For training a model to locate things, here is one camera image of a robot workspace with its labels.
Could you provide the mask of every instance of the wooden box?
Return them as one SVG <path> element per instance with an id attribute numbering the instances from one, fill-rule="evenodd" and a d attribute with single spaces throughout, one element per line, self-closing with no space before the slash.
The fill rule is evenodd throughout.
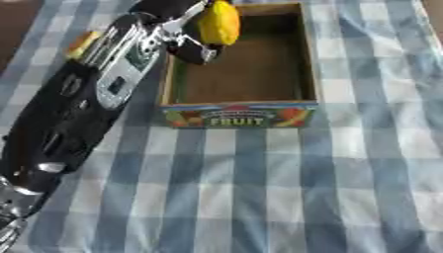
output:
<path id="1" fill-rule="evenodd" d="M 204 65 L 166 60 L 159 103 L 174 127 L 300 127 L 317 107 L 302 5 L 245 4 L 241 36 Z"/>

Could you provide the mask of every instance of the checkered tablecloth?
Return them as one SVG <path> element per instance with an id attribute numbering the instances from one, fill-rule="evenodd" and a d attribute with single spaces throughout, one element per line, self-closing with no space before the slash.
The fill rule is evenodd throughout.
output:
<path id="1" fill-rule="evenodd" d="M 0 131 L 77 35 L 132 2 L 45 0 L 0 79 Z M 157 64 L 13 252 L 443 252 L 443 52 L 421 3 L 305 8 L 320 94 L 309 127 L 165 127 Z"/>

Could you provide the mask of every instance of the box label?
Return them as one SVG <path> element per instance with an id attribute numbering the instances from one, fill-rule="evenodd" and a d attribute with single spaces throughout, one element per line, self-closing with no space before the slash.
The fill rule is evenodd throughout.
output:
<path id="1" fill-rule="evenodd" d="M 311 112 L 312 108 L 164 111 L 174 127 L 300 127 Z"/>

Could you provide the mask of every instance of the table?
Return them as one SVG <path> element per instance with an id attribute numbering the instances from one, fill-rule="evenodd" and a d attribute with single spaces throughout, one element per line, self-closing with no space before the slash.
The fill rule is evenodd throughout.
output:
<path id="1" fill-rule="evenodd" d="M 78 34 L 131 3 L 46 0 L 0 80 L 1 132 Z M 158 64 L 13 252 L 443 252 L 443 50 L 421 2 L 305 8 L 309 127 L 165 127 Z"/>

